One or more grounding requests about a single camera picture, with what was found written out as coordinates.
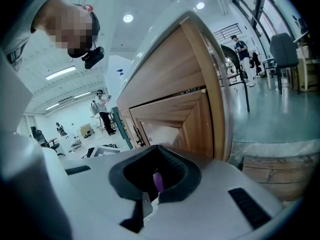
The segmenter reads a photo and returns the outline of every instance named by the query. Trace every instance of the ceiling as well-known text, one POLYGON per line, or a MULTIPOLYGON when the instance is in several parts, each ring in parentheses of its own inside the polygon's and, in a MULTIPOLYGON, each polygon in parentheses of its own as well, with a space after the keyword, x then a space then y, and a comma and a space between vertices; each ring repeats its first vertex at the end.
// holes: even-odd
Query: ceiling
MULTIPOLYGON (((46 113, 46 108, 68 97, 102 88, 106 90, 104 71, 108 67, 108 56, 119 55, 131 60, 153 22, 175 0, 67 1, 93 6, 101 26, 96 46, 104 47, 105 57, 92 69, 85 69, 80 58, 71 60, 65 50, 55 48, 55 44, 50 42, 44 32, 34 33, 24 49, 18 73, 33 93, 32 101, 26 109, 29 113, 46 113), (132 14, 133 21, 125 23, 125 14, 132 14), (70 66, 75 66, 76 70, 46 80, 46 76, 70 66)), ((206 21, 212 20, 212 15, 223 13, 217 0, 185 1, 194 7, 198 2, 204 2, 204 9, 198 13, 208 24, 206 21)))

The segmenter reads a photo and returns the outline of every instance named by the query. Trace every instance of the round ceiling light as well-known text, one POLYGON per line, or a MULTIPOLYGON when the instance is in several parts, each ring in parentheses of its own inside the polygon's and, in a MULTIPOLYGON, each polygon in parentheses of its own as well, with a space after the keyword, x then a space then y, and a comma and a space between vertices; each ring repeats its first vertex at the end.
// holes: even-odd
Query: round ceiling light
POLYGON ((125 23, 132 22, 133 19, 134 19, 134 17, 131 14, 124 15, 124 17, 123 17, 123 21, 125 23))
POLYGON ((196 5, 196 8, 199 10, 202 9, 203 7, 205 7, 205 4, 203 2, 200 2, 196 5))

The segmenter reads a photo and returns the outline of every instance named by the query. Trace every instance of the green floor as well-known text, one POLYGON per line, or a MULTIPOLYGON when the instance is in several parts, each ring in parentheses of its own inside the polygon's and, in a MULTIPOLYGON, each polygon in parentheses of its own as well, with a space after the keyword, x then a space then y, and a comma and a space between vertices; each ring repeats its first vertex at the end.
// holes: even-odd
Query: green floor
POLYGON ((320 139, 320 94, 283 88, 279 94, 276 78, 271 90, 266 78, 248 87, 247 112, 244 86, 231 86, 233 141, 285 143, 320 139))

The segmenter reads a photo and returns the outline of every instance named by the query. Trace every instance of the wooden panel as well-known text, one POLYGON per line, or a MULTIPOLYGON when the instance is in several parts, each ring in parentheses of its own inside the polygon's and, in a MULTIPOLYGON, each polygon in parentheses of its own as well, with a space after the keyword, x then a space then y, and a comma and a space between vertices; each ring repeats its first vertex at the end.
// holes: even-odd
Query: wooden panel
POLYGON ((295 183, 308 181, 314 170, 314 166, 295 169, 261 169, 244 166, 242 172, 259 183, 295 183))
POLYGON ((226 145, 226 122, 221 87, 228 89, 229 84, 223 86, 223 83, 220 82, 222 78, 219 66, 222 67, 222 65, 219 65, 217 61, 213 61, 204 38, 192 21, 190 19, 185 20, 181 27, 193 48, 207 88, 214 132, 214 158, 228 161, 232 139, 230 137, 228 139, 229 144, 226 145))
POLYGON ((296 183, 279 183, 269 184, 260 183, 264 188, 272 192, 281 201, 292 201, 301 197, 308 185, 308 181, 296 182, 296 183))
POLYGON ((294 169, 309 166, 313 167, 319 162, 319 157, 319 153, 278 158, 245 156, 243 166, 262 169, 294 169))
POLYGON ((139 138, 137 137, 135 130, 134 130, 134 121, 131 117, 130 111, 129 109, 125 109, 120 111, 122 120, 123 120, 123 124, 126 128, 126 132, 128 133, 130 140, 131 140, 131 144, 133 144, 133 146, 135 148, 139 148, 140 145, 137 144, 137 141, 139 140, 139 138))
POLYGON ((204 90, 130 109, 146 143, 162 144, 213 157, 213 132, 204 90))
POLYGON ((116 103, 121 111, 204 85, 194 50, 180 27, 143 63, 116 103))

